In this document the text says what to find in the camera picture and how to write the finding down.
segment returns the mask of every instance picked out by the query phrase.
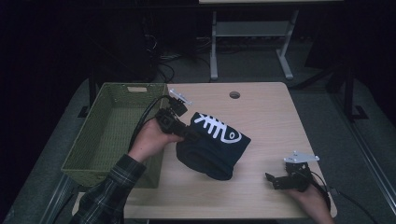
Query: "plaid shirt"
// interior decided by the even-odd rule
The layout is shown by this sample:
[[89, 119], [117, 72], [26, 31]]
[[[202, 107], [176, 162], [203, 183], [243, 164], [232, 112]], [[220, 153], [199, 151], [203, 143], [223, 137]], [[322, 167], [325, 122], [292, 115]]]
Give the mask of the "plaid shirt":
[[84, 194], [70, 223], [120, 223], [126, 199], [145, 170], [143, 164], [123, 155], [107, 178]]

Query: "white bracket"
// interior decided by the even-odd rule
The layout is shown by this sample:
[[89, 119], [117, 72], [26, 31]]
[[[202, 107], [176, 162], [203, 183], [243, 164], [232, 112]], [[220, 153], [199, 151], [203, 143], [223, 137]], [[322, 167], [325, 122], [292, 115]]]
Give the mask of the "white bracket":
[[303, 152], [293, 151], [289, 157], [283, 159], [289, 163], [302, 163], [307, 161], [319, 161], [319, 157], [315, 155], [309, 155]]
[[192, 101], [188, 101], [186, 97], [184, 97], [181, 93], [175, 91], [175, 89], [171, 89], [169, 92], [175, 95], [178, 99], [182, 100], [187, 105], [192, 105]]

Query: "wooden table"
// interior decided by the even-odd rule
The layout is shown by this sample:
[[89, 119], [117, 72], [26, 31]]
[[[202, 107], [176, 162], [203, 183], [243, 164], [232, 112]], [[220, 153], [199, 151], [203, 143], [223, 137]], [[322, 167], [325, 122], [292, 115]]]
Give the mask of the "wooden table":
[[[265, 172], [285, 175], [283, 158], [293, 150], [313, 154], [283, 83], [169, 84], [168, 88], [193, 101], [180, 118], [186, 124], [194, 112], [204, 113], [244, 133], [251, 142], [229, 181], [193, 171], [177, 159], [176, 145], [168, 145], [159, 187], [133, 189], [124, 209], [126, 218], [306, 217], [289, 196], [264, 178]], [[231, 98], [231, 91], [239, 92], [240, 98]], [[309, 166], [322, 176], [317, 162], [309, 162]], [[336, 213], [332, 203], [332, 216]]]

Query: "green wicker basket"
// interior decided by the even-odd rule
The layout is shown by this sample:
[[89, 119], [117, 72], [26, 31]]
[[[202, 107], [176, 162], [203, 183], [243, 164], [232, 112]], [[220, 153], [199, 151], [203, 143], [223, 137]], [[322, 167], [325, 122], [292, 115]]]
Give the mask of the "green wicker basket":
[[[62, 171], [85, 187], [102, 182], [120, 157], [128, 152], [132, 134], [154, 98], [168, 94], [166, 84], [105, 83], [72, 146]], [[150, 111], [152, 118], [162, 100]], [[160, 180], [163, 154], [149, 158], [136, 188], [153, 189]]]

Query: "human hand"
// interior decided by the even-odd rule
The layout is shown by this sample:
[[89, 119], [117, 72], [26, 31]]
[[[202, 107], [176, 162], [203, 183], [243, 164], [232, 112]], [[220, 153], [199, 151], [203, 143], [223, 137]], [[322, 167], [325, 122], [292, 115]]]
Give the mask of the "human hand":
[[284, 192], [293, 198], [316, 223], [334, 223], [323, 196], [312, 184], [304, 192], [300, 192], [297, 189], [285, 189]]
[[159, 153], [166, 144], [181, 142], [184, 138], [175, 134], [163, 133], [156, 119], [151, 119], [142, 127], [128, 155], [142, 162], [148, 157]]

